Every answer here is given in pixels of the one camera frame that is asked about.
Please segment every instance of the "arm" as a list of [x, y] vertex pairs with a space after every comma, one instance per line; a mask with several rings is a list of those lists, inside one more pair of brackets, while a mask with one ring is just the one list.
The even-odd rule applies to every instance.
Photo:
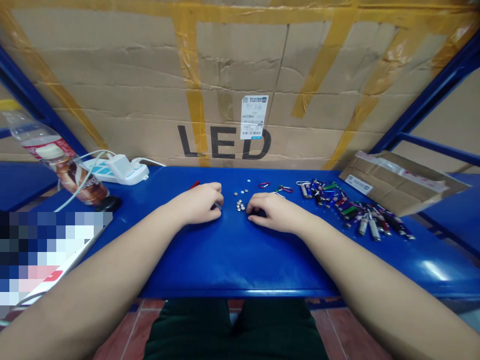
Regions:
[[197, 186], [157, 208], [60, 280], [0, 333], [4, 359], [83, 359], [118, 326], [176, 233], [220, 217], [222, 186]]
[[480, 359], [480, 335], [440, 301], [321, 218], [270, 193], [246, 212], [260, 226], [299, 236], [333, 279], [348, 307], [399, 359]]

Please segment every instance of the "bottle cap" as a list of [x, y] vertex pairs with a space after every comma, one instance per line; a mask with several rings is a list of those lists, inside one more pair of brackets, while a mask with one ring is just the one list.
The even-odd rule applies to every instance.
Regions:
[[0, 111], [20, 110], [22, 107], [13, 99], [0, 100]]
[[35, 150], [37, 155], [42, 157], [43, 159], [56, 159], [66, 156], [63, 150], [55, 144], [48, 144], [42, 147], [38, 147]]

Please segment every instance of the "power strip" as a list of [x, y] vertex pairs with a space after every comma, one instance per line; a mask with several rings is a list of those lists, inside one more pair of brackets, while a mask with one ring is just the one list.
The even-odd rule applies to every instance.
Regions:
[[[128, 175], [126, 178], [117, 178], [112, 170], [109, 168], [108, 160], [100, 159], [98, 163], [92, 170], [92, 174], [94, 174], [97, 179], [108, 182], [108, 183], [116, 183], [122, 185], [135, 185], [141, 182], [142, 180], [147, 180], [149, 178], [149, 167], [145, 164], [140, 164], [138, 169], [134, 169], [133, 172]], [[87, 170], [90, 170], [95, 163], [95, 159], [87, 160], [83, 162]]]

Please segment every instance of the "cardboard box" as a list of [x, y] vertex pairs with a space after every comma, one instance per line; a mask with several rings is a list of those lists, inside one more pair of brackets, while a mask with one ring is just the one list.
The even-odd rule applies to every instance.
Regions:
[[339, 177], [399, 217], [418, 213], [470, 188], [389, 151], [370, 155], [358, 151]]
[[[338, 169], [478, 24], [467, 0], [411, 4], [392, 16], [372, 0], [11, 0], [0, 43], [88, 151]], [[245, 96], [268, 97], [261, 138], [241, 138]], [[11, 145], [0, 160], [19, 158]]]

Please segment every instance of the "hand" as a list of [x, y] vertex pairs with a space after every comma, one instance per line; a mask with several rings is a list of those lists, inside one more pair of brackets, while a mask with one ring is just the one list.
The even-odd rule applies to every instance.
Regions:
[[248, 220], [282, 233], [297, 235], [302, 227], [308, 226], [309, 219], [316, 218], [315, 215], [300, 206], [271, 192], [260, 192], [253, 195], [246, 207], [246, 213], [251, 214], [253, 209], [255, 211], [263, 209], [267, 216], [250, 215]]
[[210, 182], [195, 186], [193, 189], [182, 192], [170, 200], [166, 205], [182, 219], [182, 225], [201, 224], [218, 219], [222, 214], [218, 207], [210, 210], [214, 203], [224, 204], [222, 184]]

